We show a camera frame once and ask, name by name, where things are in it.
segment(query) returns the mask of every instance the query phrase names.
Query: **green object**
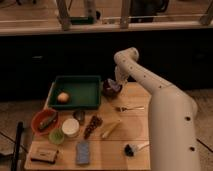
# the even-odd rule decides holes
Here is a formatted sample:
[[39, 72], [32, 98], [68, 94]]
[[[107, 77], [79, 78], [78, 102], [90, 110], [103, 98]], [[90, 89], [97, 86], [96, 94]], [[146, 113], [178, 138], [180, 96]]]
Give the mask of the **green object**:
[[93, 24], [93, 17], [70, 17], [70, 22], [73, 25]]
[[59, 145], [64, 142], [64, 133], [60, 128], [55, 128], [50, 132], [49, 140], [51, 143]]
[[46, 129], [51, 123], [55, 122], [58, 116], [58, 112], [55, 112], [52, 116], [49, 116], [44, 121], [39, 123], [38, 130], [43, 131]]
[[[48, 106], [54, 109], [97, 109], [101, 104], [101, 77], [58, 76], [50, 94]], [[65, 104], [57, 101], [61, 93], [68, 93], [70, 98]]]

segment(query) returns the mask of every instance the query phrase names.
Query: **floor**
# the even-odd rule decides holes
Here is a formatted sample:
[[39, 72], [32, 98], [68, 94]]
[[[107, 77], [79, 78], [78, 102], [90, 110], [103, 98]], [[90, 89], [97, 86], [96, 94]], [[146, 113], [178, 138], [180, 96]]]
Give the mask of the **floor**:
[[[213, 89], [186, 91], [198, 104], [198, 114], [195, 119], [197, 138], [213, 149]], [[22, 145], [29, 149], [32, 141], [30, 123], [32, 116], [42, 109], [44, 100], [0, 102], [0, 130], [15, 139], [16, 126], [19, 121], [24, 123]], [[13, 143], [0, 135], [0, 151], [10, 150]], [[198, 143], [202, 171], [213, 170], [213, 154]], [[10, 162], [0, 162], [0, 171], [9, 171]]]

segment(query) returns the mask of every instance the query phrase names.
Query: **scrub brush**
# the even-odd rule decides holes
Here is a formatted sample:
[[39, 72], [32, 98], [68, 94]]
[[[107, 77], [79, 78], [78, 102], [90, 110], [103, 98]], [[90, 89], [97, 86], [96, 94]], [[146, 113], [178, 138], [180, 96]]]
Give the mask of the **scrub brush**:
[[149, 141], [135, 145], [135, 144], [127, 144], [124, 148], [124, 152], [127, 156], [133, 157], [136, 152], [140, 151], [142, 148], [149, 145]]

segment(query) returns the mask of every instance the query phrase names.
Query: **black object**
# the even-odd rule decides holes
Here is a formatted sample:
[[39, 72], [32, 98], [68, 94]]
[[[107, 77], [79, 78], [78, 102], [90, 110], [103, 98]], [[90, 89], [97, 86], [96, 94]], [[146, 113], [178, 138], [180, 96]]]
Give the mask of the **black object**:
[[153, 16], [156, 16], [158, 12], [165, 12], [167, 10], [168, 4], [169, 0], [132, 0], [130, 15], [133, 18], [131, 22], [152, 22]]
[[132, 148], [130, 147], [129, 144], [127, 144], [124, 148], [124, 152], [127, 156], [129, 157], [133, 157], [134, 156], [134, 152], [132, 151]]
[[85, 121], [85, 111], [78, 109], [73, 112], [73, 117], [79, 122], [80, 125], [84, 124]]
[[197, 141], [202, 144], [205, 148], [207, 148], [207, 150], [209, 150], [211, 153], [213, 153], [213, 150], [208, 146], [206, 145], [205, 143], [203, 143], [200, 139], [197, 138]]
[[96, 18], [97, 18], [97, 20], [100, 20], [100, 18], [101, 18], [101, 13], [100, 13], [100, 11], [96, 11]]
[[55, 161], [46, 161], [46, 160], [39, 160], [39, 159], [34, 159], [31, 158], [32, 162], [42, 162], [42, 163], [48, 163], [48, 164], [55, 164]]
[[16, 143], [14, 145], [14, 150], [13, 150], [13, 158], [12, 158], [12, 163], [11, 163], [11, 171], [16, 171], [17, 170], [17, 163], [18, 163], [18, 158], [19, 158], [19, 149], [20, 149], [20, 142], [21, 142], [21, 134], [23, 132], [23, 122], [19, 122], [17, 125], [16, 129]]
[[20, 0], [16, 0], [16, 2], [17, 2], [18, 5], [21, 5]]
[[93, 24], [94, 18], [93, 17], [70, 17], [70, 22], [72, 23], [72, 25]]
[[0, 153], [0, 162], [4, 162], [4, 161], [8, 161], [8, 160], [11, 160], [13, 157], [13, 153], [11, 153], [10, 151], [9, 152], [1, 152]]
[[212, 28], [23, 33], [0, 36], [0, 101], [43, 100], [57, 75], [114, 78], [113, 55], [132, 46], [142, 56], [140, 65], [179, 88], [213, 88], [207, 77], [213, 73]]

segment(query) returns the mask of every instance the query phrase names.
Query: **bowl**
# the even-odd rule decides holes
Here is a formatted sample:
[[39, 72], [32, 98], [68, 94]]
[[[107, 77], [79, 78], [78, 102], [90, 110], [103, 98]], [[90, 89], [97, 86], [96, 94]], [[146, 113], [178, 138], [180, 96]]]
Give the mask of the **bowl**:
[[57, 128], [59, 126], [58, 115], [56, 116], [54, 121], [49, 124], [49, 126], [47, 126], [46, 128], [42, 130], [39, 129], [40, 123], [42, 121], [45, 121], [49, 117], [53, 116], [53, 114], [55, 114], [56, 112], [57, 111], [52, 108], [47, 108], [36, 113], [31, 122], [32, 131], [36, 135], [45, 135], [45, 134], [49, 134], [50, 131], [53, 130], [54, 128]]
[[103, 82], [102, 93], [104, 96], [114, 98], [121, 92], [122, 88], [123, 86], [121, 84], [108, 78]]
[[64, 133], [60, 128], [55, 128], [50, 131], [49, 141], [53, 144], [59, 145], [64, 142]]

